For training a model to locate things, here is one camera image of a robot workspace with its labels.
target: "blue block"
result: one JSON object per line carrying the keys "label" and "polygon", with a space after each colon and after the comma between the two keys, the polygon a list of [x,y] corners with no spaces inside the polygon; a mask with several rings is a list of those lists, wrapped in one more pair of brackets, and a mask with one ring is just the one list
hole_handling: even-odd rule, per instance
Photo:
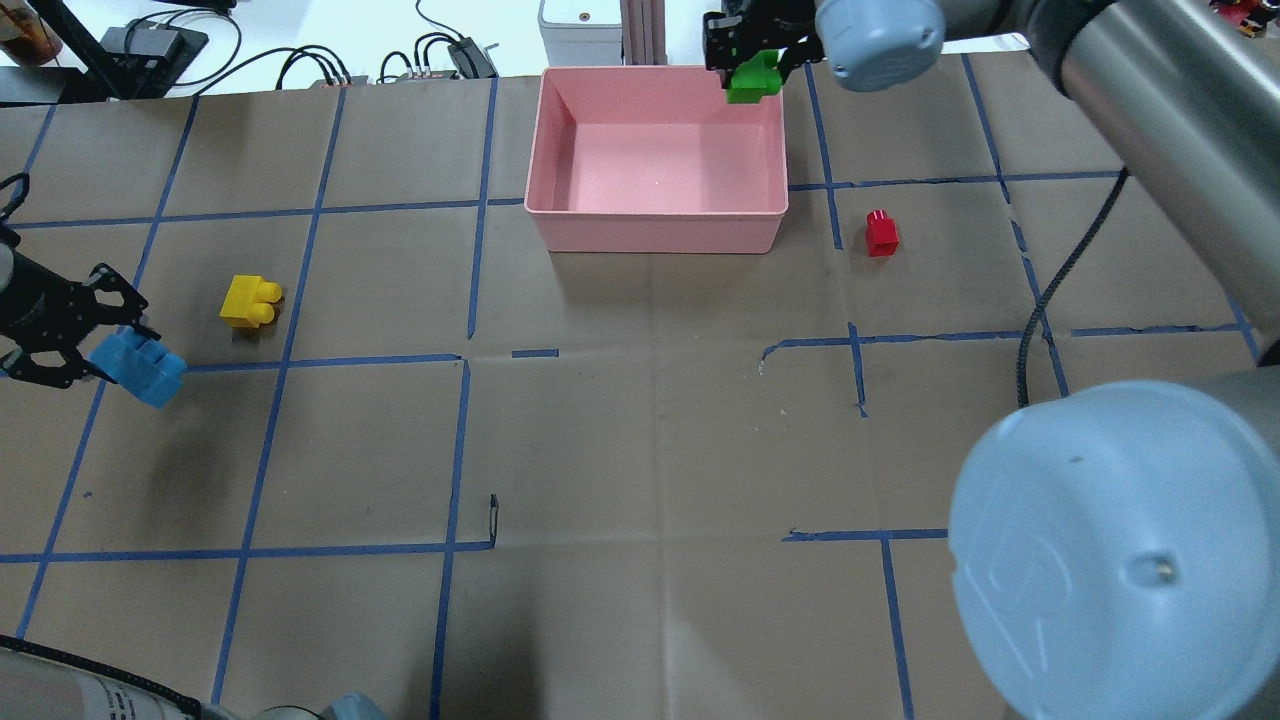
{"label": "blue block", "polygon": [[133,397],[164,407],[182,387],[187,364],[164,345],[124,325],[90,354],[97,365]]}

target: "brown object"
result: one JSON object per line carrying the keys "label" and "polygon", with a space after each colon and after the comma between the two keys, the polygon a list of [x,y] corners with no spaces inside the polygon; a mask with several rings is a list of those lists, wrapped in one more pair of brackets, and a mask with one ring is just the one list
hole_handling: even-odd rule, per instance
{"label": "brown object", "polygon": [[63,38],[26,0],[0,0],[0,50],[19,65],[38,67],[63,51]]}

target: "pink plastic container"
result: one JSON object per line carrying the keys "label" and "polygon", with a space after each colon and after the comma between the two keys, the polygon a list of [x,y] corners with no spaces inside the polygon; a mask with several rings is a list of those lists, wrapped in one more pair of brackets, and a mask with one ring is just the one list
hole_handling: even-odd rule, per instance
{"label": "pink plastic container", "polygon": [[557,252],[768,252],[787,210],[781,96],[691,67],[549,68],[525,188]]}

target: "white container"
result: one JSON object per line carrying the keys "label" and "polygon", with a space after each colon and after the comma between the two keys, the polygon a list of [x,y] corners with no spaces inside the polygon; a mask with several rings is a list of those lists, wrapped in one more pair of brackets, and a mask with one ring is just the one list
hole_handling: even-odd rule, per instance
{"label": "white container", "polygon": [[541,0],[538,26],[552,67],[622,64],[620,0]]}

